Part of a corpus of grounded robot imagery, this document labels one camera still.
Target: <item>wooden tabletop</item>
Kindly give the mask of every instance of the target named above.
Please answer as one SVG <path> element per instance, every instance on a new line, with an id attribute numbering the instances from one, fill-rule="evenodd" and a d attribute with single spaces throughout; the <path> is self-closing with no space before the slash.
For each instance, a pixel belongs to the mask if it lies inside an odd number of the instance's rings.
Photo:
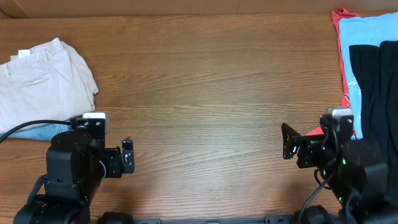
<path id="1" fill-rule="evenodd" d="M 93 72 L 108 147 L 134 140 L 136 171 L 105 179 L 91 216 L 263 217 L 299 210 L 318 184 L 282 158 L 280 126 L 300 133 L 341 100 L 328 13 L 0 20 L 0 63 L 55 37 Z M 49 142 L 0 144 L 0 223 L 46 173 Z M 322 190 L 313 204 L 336 213 Z"/>

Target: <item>red fabric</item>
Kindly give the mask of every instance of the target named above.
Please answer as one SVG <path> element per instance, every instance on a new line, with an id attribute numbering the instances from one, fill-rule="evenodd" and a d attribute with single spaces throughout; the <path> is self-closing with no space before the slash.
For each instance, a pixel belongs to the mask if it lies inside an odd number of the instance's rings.
<path id="1" fill-rule="evenodd" d="M 339 57 L 339 66 L 340 66 L 340 72 L 341 72 L 341 79 L 343 80 L 343 97 L 341 98 L 341 106 L 350 108 L 351 103 L 349 102 L 349 93 L 348 93 L 348 86 L 347 86 L 347 81 L 346 81 L 346 74 L 344 72 L 344 63 L 343 63 L 343 57 L 341 56 L 341 47 L 340 47 L 340 30 L 338 28 L 338 24 L 340 19 L 342 18 L 352 18 L 352 17 L 359 17 L 360 15 L 358 13 L 353 13 L 349 12 L 348 10 L 344 8 L 339 8 L 337 11 L 332 11 L 331 12 L 331 22 L 336 28 L 337 32 L 337 51 L 338 51 L 338 57 Z M 323 134 L 323 131 L 321 128 L 315 128 L 314 130 L 310 131 L 307 133 L 307 136 L 311 135 L 316 135 L 316 134 Z"/>

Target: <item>blue cloth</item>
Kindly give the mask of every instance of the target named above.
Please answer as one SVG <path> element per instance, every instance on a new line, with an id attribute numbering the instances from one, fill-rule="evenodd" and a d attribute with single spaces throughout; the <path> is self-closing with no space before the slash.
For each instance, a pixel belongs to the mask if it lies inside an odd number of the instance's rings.
<path id="1" fill-rule="evenodd" d="M 339 23 L 341 55 L 349 92 L 351 109 L 354 114 L 354 129 L 356 137 L 363 137 L 361 129 L 361 89 L 356 82 L 351 61 L 349 59 L 350 45 L 380 46 L 385 40 L 398 40 L 398 12 L 377 17 L 341 19 Z"/>
<path id="2" fill-rule="evenodd" d="M 49 141 L 56 134 L 64 131 L 70 131 L 70 126 L 66 124 L 46 124 L 39 127 L 34 127 L 22 131 L 17 131 L 9 136 L 9 138 L 24 138 Z"/>

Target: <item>clothing tag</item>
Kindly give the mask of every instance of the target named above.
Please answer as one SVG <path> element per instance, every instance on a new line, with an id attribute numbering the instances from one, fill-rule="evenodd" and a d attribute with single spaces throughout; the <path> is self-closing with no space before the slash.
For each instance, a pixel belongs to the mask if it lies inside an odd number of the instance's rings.
<path id="1" fill-rule="evenodd" d="M 18 50 L 18 57 L 25 57 L 30 55 L 30 50 Z"/>

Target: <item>folded white cloth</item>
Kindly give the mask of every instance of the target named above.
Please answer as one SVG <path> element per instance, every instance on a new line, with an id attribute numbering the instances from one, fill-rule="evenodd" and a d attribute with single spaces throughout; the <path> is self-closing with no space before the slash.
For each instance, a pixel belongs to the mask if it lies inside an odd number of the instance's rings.
<path id="1" fill-rule="evenodd" d="M 29 50 L 0 65 L 0 133 L 28 121 L 66 120 L 95 110 L 98 87 L 73 47 L 56 38 Z"/>

